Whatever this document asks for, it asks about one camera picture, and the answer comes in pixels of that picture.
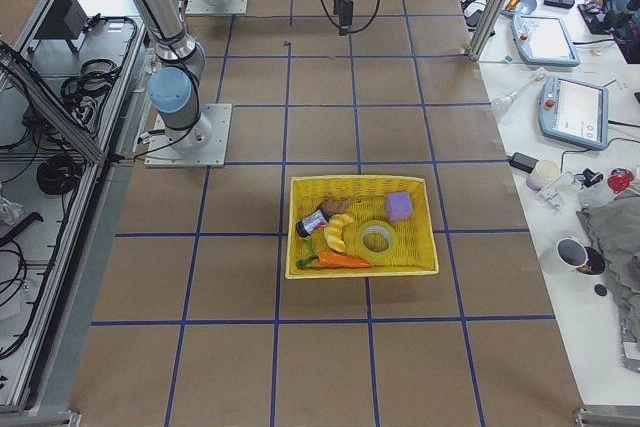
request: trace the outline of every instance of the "power adapter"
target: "power adapter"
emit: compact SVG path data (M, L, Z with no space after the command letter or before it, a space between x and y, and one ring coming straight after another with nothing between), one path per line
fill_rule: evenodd
M511 157L509 157L509 165L514 169L522 170L527 174L533 172L533 168L538 163L538 159L534 159L533 157L529 157L528 155L521 154L520 152L515 152Z

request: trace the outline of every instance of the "grid floor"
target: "grid floor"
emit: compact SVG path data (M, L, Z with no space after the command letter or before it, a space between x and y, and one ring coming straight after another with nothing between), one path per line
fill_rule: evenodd
M356 25L375 0L355 0ZM580 399L457 0L190 19L223 169L134 167L71 401L87 426L570 426ZM289 281L291 176L427 181L441 272Z

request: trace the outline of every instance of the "gray cloth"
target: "gray cloth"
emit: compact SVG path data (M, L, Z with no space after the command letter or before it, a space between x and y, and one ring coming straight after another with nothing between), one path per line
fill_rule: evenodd
M640 348L640 197L629 192L604 207L577 212L593 248L606 261L607 289L620 313L623 342ZM623 354L624 365L640 372L640 361Z

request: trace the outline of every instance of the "coffee mug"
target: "coffee mug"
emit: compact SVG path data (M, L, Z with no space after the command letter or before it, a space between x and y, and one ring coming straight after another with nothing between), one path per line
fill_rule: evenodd
M565 237L540 256L540 265L548 274L564 274L583 267L588 259L584 245L573 237Z

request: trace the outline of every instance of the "orange carrot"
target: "orange carrot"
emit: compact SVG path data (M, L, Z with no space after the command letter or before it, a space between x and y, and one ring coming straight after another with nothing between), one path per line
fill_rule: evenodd
M320 267L337 267L348 269L362 269L371 267L371 264L360 257L339 254L331 250L318 253L318 263Z

